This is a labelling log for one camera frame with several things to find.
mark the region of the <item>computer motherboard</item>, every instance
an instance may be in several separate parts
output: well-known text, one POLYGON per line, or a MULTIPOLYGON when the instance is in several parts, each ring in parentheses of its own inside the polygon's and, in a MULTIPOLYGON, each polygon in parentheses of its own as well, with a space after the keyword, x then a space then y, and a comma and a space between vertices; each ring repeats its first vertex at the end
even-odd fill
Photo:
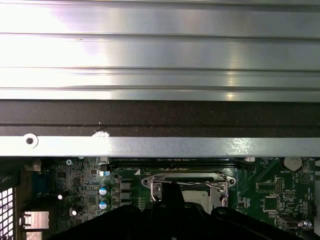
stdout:
POLYGON ((123 205, 151 208, 170 181, 207 213, 228 206, 298 236, 313 228, 311 157, 43 159, 32 186, 35 198, 58 196, 57 234, 123 205))

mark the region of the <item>green circuit board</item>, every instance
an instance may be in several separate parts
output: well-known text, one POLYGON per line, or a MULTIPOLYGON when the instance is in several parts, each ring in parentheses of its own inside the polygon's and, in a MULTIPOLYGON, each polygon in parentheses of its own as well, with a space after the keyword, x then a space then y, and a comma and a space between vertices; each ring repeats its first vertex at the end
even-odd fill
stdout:
MULTIPOLYGON (((180 172, 220 172, 234 177, 236 184, 229 189, 228 207, 278 228, 285 229, 278 216, 291 216, 298 221, 310 220, 313 223, 315 161, 313 158, 303 157, 302 166, 296 171, 291 171, 281 164, 283 159, 255 158, 252 162, 246 162, 239 158, 208 158, 197 164, 198 159, 110 158, 111 168, 106 169, 99 157, 72 158, 72 165, 66 164, 66 158, 59 158, 47 170, 50 174, 50 191, 67 189, 70 196, 59 206, 55 232, 62 232, 127 204, 137 206, 141 210, 151 208, 150 189, 142 184, 142 180, 158 173, 180 172), (163 162, 168 161, 183 162, 183 165, 161 166, 163 162), (99 193, 102 186, 106 190, 103 196, 99 193), (76 204, 83 205, 83 212, 71 216, 70 207, 76 204)), ((206 186, 196 189, 181 187, 181 190, 185 193, 189 191, 188 194, 190 190, 193 190, 192 193, 203 193, 203 197, 197 194, 186 201, 203 202, 210 198, 210 190, 206 186)), ((311 228, 302 226, 300 230, 311 228)))

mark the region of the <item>ventilation grille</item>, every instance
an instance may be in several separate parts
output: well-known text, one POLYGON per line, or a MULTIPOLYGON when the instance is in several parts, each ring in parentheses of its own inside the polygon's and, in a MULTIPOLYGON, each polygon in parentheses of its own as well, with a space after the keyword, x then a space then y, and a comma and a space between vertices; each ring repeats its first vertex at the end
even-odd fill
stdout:
POLYGON ((0 192, 0 240, 14 239, 14 194, 9 188, 0 192))

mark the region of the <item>reflective metal surface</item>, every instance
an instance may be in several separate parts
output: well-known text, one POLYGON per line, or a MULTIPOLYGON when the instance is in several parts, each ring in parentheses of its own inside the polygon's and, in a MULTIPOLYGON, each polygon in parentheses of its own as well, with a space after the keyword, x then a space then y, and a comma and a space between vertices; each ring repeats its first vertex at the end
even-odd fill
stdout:
POLYGON ((320 102, 317 5, 0 1, 0 98, 320 102))
POLYGON ((139 158, 320 156, 319 138, 210 138, 38 136, 30 147, 23 136, 0 136, 0 156, 108 156, 139 158))

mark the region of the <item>metal bracket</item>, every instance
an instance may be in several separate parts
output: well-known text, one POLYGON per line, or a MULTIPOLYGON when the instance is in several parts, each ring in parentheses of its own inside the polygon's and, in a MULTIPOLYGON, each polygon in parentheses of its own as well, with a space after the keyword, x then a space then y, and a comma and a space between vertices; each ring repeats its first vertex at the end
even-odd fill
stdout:
POLYGON ((234 177, 220 172, 161 172, 144 178, 142 185, 150 189, 151 201, 157 202, 162 199, 162 184, 175 181, 181 186, 203 185, 210 188, 210 202, 216 207, 227 207, 229 187, 236 184, 234 177), (188 179, 206 179, 200 182, 190 182, 188 179))

